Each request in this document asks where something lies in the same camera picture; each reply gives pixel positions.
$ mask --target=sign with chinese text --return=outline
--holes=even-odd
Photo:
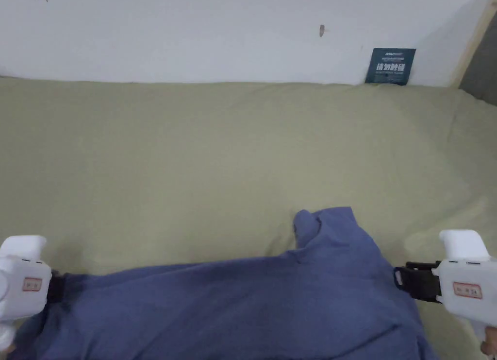
[[[414,53],[416,49],[373,49],[366,83],[390,83],[405,86],[411,73]]]

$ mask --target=bed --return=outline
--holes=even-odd
[[[386,257],[438,232],[497,253],[497,108],[462,90],[0,79],[1,236],[42,234],[67,272],[277,255],[301,209],[351,206]],[[443,359],[470,328],[419,304]]]

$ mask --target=gray wall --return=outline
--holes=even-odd
[[[461,81],[460,89],[476,98],[497,105],[497,14],[494,15],[483,40]]]

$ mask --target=crumpled fabric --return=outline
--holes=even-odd
[[[350,208],[300,211],[277,257],[65,276],[10,360],[436,359]]]

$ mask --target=red label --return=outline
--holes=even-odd
[[[481,287],[471,283],[454,282],[454,294],[468,298],[483,299]]]
[[[26,277],[22,284],[22,291],[40,291],[41,278]]]

